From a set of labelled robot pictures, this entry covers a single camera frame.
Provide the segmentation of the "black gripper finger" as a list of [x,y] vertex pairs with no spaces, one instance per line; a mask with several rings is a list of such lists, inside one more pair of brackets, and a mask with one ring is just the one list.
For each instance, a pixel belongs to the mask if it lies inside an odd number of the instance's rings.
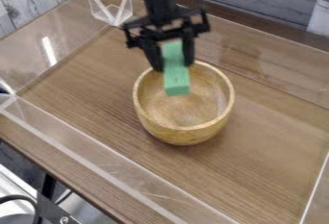
[[163,71],[161,51],[156,41],[147,35],[143,35],[143,50],[148,59],[149,66],[157,72]]
[[182,52],[184,57],[184,66],[191,66],[194,63],[194,55],[195,55],[195,42],[194,35],[190,29],[184,29],[182,31]]

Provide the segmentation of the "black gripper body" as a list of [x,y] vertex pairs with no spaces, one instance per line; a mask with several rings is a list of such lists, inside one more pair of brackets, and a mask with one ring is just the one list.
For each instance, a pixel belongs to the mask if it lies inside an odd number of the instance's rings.
[[203,9],[183,8],[175,0],[144,0],[147,15],[123,23],[127,47],[183,38],[192,40],[210,30]]

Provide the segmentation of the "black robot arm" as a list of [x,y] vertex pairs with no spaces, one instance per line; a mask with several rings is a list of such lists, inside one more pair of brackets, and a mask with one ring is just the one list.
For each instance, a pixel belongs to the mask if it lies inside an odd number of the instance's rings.
[[144,51],[149,66],[163,71],[164,59],[159,43],[182,40],[183,64],[191,66],[195,56],[195,38],[211,30],[206,11],[178,5],[176,0],[144,0],[147,15],[123,23],[125,45]]

